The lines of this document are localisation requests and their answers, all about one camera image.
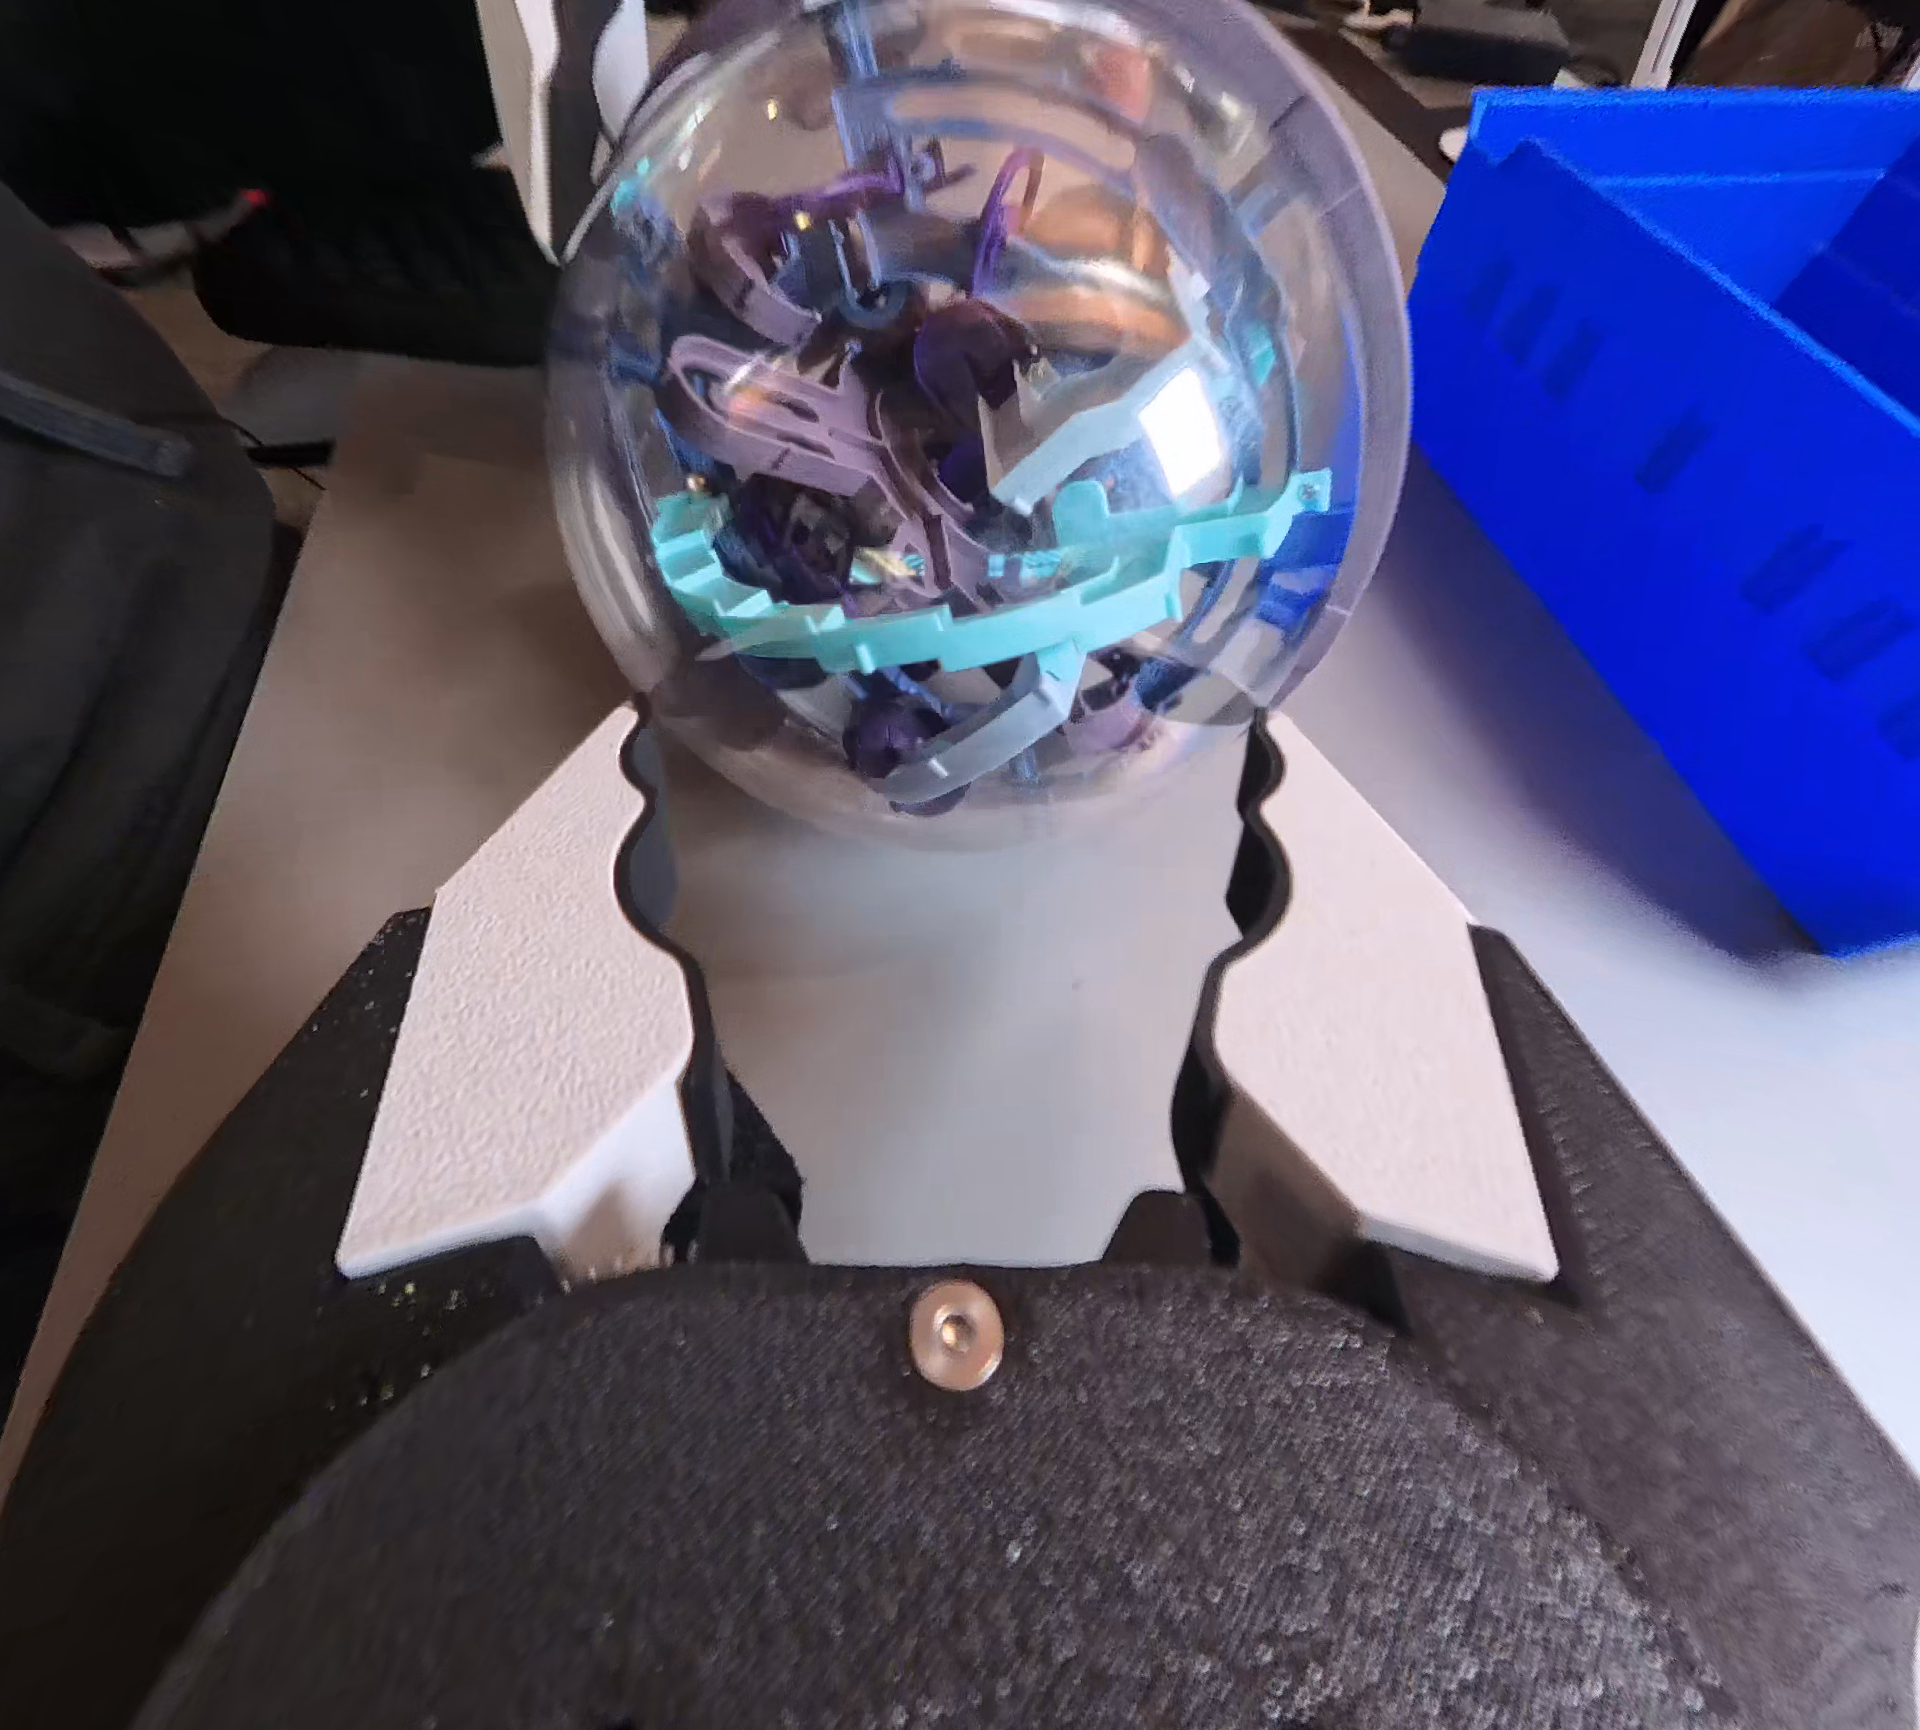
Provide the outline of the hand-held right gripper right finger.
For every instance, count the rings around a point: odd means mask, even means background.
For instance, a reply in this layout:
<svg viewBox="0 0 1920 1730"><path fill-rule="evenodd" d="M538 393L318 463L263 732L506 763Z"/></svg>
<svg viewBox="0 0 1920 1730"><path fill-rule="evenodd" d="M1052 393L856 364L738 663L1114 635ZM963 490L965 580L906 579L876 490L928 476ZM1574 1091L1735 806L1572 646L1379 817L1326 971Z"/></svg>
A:
<svg viewBox="0 0 1920 1730"><path fill-rule="evenodd" d="M1477 921L1292 719L1251 743L1269 753L1242 849L1274 891L1199 1027L1223 1084L1216 1201L1261 1248L1554 1280Z"/></svg>

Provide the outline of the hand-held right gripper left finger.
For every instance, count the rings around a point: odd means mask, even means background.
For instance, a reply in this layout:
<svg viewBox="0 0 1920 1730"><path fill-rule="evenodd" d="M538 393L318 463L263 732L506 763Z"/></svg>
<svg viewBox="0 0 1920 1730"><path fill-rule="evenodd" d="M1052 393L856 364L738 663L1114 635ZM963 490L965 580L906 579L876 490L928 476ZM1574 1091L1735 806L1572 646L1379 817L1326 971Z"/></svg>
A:
<svg viewBox="0 0 1920 1730"><path fill-rule="evenodd" d="M634 891L639 707L602 719L436 887L339 1231L341 1276L534 1238L560 1280L669 1262L725 1166L705 987Z"/></svg>

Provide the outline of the clear plastic maze ball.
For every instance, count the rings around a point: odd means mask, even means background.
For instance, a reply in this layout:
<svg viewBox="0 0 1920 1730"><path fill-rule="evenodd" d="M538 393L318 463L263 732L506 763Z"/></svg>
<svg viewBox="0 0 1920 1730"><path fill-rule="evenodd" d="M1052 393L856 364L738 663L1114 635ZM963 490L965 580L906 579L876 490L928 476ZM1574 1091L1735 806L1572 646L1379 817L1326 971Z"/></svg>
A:
<svg viewBox="0 0 1920 1730"><path fill-rule="evenodd" d="M661 732L822 830L1014 844L1326 663L1406 288L1242 0L720 0L574 232L549 442Z"/></svg>

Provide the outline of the black mesh pad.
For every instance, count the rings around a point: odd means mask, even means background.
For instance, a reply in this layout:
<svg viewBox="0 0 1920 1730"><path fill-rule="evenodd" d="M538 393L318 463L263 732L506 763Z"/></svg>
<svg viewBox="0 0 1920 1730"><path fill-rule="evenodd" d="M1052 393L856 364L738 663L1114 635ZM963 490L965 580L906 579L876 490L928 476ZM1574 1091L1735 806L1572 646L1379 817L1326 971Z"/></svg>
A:
<svg viewBox="0 0 1920 1730"><path fill-rule="evenodd" d="M560 271L500 167L280 190L192 261L206 317L275 350L538 367Z"/></svg>

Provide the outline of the black power adapter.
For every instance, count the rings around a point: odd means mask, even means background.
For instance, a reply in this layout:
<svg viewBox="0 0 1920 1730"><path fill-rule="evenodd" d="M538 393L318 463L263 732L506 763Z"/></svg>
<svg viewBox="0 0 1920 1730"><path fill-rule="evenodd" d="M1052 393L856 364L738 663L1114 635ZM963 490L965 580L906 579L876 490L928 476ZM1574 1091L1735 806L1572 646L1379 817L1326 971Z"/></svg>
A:
<svg viewBox="0 0 1920 1730"><path fill-rule="evenodd" d="M1550 87L1572 63L1559 18L1529 6L1427 0L1379 43L1412 76L1464 87Z"/></svg>

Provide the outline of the black printed hoodie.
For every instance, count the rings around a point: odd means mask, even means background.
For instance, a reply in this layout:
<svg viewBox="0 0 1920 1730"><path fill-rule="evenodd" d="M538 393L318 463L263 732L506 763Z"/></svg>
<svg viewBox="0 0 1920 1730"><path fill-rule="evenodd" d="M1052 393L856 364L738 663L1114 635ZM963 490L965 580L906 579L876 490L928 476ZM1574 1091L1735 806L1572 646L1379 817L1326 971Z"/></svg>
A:
<svg viewBox="0 0 1920 1730"><path fill-rule="evenodd" d="M4 1369L94 1165L280 580L240 435L4 190Z"/></svg>

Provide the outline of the blue plastic bin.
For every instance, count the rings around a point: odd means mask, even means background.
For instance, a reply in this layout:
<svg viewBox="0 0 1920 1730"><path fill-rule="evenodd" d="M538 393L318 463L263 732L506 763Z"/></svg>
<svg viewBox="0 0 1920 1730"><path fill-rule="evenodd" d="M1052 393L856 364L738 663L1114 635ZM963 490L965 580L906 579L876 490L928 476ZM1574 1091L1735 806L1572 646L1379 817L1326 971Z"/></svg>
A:
<svg viewBox="0 0 1920 1730"><path fill-rule="evenodd" d="M1412 438L1816 952L1915 938L1915 90L1483 90Z"/></svg>

